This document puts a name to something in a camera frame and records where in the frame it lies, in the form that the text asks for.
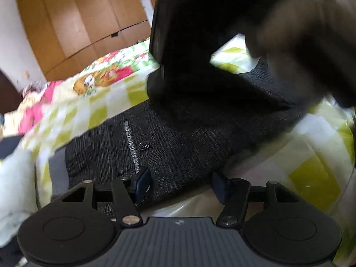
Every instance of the button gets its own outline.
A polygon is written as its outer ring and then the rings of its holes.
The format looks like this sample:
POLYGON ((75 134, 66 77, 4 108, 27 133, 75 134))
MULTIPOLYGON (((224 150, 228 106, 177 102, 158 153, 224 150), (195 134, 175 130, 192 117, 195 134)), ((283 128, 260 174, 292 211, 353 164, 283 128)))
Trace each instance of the button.
POLYGON ((140 150, 147 150, 147 148, 150 147, 150 142, 149 141, 142 141, 139 145, 138 148, 140 150))

